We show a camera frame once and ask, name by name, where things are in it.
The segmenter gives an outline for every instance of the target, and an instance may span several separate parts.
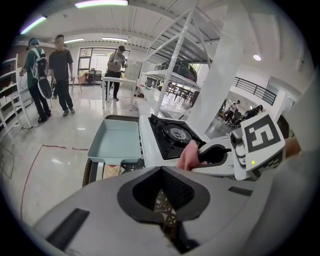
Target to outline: red line on floor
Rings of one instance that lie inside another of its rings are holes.
[[[67,149],[65,146],[54,146],[54,145],[42,145],[43,147],[48,147],[48,148],[59,148],[59,149]]]
[[[80,151],[89,151],[88,148],[72,148],[73,150],[80,150]]]
[[[59,149],[67,149],[65,146],[55,146],[55,145],[42,145],[38,151],[38,153],[36,153],[36,156],[35,158],[33,159],[33,162],[31,164],[31,167],[29,169],[29,172],[28,172],[28,175],[26,176],[26,179],[25,179],[25,183],[24,183],[24,187],[23,187],[23,192],[22,192],[22,198],[21,198],[21,207],[20,207],[20,218],[21,218],[21,221],[22,221],[22,207],[23,207],[23,204],[24,204],[24,195],[25,195],[25,190],[26,190],[26,186],[27,186],[27,182],[28,182],[28,179],[29,179],[29,175],[31,173],[31,169],[32,167],[34,166],[34,163],[42,149],[42,147],[48,147],[48,148],[59,148]]]

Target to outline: white table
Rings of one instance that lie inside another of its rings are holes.
[[[109,101],[110,82],[123,83],[123,84],[128,84],[132,86],[131,97],[130,97],[130,105],[132,110],[137,81],[122,79],[117,77],[110,77],[110,76],[102,77],[102,108],[103,109],[105,108],[105,95],[106,95],[106,102]]]

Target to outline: portable gas stove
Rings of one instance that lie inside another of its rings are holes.
[[[145,167],[175,166],[185,147],[194,140],[201,148],[210,139],[187,121],[142,115],[139,131]]]

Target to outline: green jacket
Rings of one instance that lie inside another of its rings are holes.
[[[37,47],[36,49],[40,55],[42,49],[40,47]],[[37,58],[36,53],[33,50],[29,50],[29,52],[26,55],[26,60],[23,67],[26,70],[26,74],[27,74],[28,88],[38,84],[38,79],[34,78],[31,72],[31,69],[34,66],[36,58]]]

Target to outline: black pants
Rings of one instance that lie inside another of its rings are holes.
[[[36,110],[38,111],[39,116],[41,118],[45,118],[46,113],[50,113],[50,109],[49,109],[47,100],[41,95],[39,91],[38,83],[30,87],[29,92],[34,101],[34,104],[35,104]]]
[[[234,115],[234,113],[230,109],[227,110],[224,114],[226,115],[226,118],[224,119],[226,122],[228,122]]]
[[[69,81],[67,80],[57,80],[55,89],[54,89],[59,97],[59,103],[62,107],[63,111],[66,111],[69,107],[69,109],[72,109],[74,107],[72,103],[72,99],[69,94]]]
[[[108,70],[107,73],[105,73],[104,77],[111,77],[111,78],[121,78],[121,72],[114,72],[111,70]],[[112,83],[114,83],[114,89],[113,89],[113,97],[117,97],[120,83],[118,82],[110,82],[110,88],[112,86]]]
[[[55,97],[58,96],[58,92],[57,92],[57,90],[56,90],[56,86],[54,86],[53,96],[55,96]]]

